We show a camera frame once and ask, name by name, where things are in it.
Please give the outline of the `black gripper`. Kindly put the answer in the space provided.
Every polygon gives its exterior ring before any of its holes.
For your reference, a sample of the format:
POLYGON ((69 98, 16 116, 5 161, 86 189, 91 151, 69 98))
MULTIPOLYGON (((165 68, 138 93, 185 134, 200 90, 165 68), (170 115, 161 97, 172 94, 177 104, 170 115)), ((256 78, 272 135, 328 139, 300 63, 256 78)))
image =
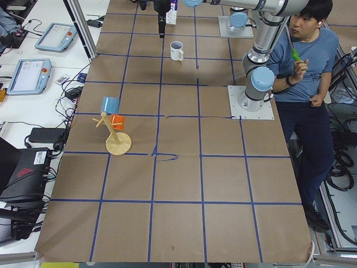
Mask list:
POLYGON ((165 37, 166 13, 171 9, 170 0, 155 0, 155 11, 158 13, 158 32, 159 37, 165 37))

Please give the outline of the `person's right hand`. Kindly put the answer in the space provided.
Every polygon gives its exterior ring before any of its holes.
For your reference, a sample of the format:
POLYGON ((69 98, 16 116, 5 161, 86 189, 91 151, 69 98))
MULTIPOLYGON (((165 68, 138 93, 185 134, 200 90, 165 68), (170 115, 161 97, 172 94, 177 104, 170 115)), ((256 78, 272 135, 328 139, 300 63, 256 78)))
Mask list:
POLYGON ((294 68, 293 68, 294 73, 290 78, 290 81, 293 84, 296 84, 303 79, 303 76, 308 69, 308 66, 307 66, 308 62, 309 62, 309 59, 297 60, 294 62, 294 68))

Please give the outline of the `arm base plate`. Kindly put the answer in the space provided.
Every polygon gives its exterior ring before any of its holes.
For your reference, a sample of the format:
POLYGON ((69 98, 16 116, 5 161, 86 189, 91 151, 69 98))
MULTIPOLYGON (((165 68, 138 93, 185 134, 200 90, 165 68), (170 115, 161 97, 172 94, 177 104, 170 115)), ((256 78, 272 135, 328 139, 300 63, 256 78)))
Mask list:
POLYGON ((268 93, 262 100, 251 100, 245 94, 246 86, 229 85, 228 97, 232 119, 274 120, 272 98, 268 93))
POLYGON ((218 17, 220 36, 224 38, 252 39, 253 24, 246 15, 218 17))

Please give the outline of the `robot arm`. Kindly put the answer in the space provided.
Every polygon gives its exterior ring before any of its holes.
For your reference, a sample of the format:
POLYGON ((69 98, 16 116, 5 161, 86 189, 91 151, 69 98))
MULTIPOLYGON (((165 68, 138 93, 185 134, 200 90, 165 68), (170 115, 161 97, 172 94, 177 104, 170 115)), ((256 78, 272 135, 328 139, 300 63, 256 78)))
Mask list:
POLYGON ((264 97, 272 89, 274 74, 266 63, 277 40, 285 29, 289 17, 299 13, 307 1, 184 1, 188 7, 202 3, 249 9, 262 12, 263 17, 257 25, 253 46, 243 57, 243 68, 247 79, 244 93, 238 97, 238 104, 248 112, 260 110, 264 97))
POLYGON ((228 27, 232 30, 244 28, 248 22, 248 10, 241 7, 230 7, 228 27))

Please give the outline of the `person's left hand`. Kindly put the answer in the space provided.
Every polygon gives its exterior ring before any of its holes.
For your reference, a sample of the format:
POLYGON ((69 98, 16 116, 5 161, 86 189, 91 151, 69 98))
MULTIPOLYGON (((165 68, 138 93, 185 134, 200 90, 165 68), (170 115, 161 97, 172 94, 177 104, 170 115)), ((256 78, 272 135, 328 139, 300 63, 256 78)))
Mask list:
POLYGON ((324 96, 321 94, 315 94, 309 99, 309 103, 311 107, 320 107, 324 102, 324 96))

